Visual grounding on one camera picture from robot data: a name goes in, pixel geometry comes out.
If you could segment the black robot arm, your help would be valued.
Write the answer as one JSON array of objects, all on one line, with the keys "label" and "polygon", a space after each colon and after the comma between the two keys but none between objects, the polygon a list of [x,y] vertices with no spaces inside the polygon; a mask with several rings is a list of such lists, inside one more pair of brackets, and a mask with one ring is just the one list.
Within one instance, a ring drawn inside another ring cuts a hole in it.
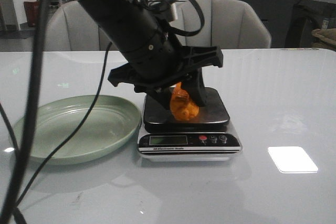
[{"label": "black robot arm", "polygon": [[127,60],[112,69],[113,86],[133,84],[164,108],[170,106],[170,86],[180,83],[198,106],[207,102],[202,68],[223,65],[218,47],[183,46],[178,36],[195,36],[170,25],[171,6],[176,0],[74,0],[105,32]]}]

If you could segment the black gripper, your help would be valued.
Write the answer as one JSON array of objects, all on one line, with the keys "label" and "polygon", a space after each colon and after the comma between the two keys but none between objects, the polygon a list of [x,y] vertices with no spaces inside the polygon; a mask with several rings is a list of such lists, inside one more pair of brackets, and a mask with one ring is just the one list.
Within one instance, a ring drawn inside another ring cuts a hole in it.
[{"label": "black gripper", "polygon": [[202,67],[223,66],[223,54],[218,47],[183,46],[175,36],[163,41],[154,37],[138,50],[123,52],[127,63],[112,69],[108,76],[113,86],[134,85],[136,93],[146,92],[146,105],[156,101],[170,109],[172,92],[166,89],[177,82],[197,106],[204,107],[207,94]]}]

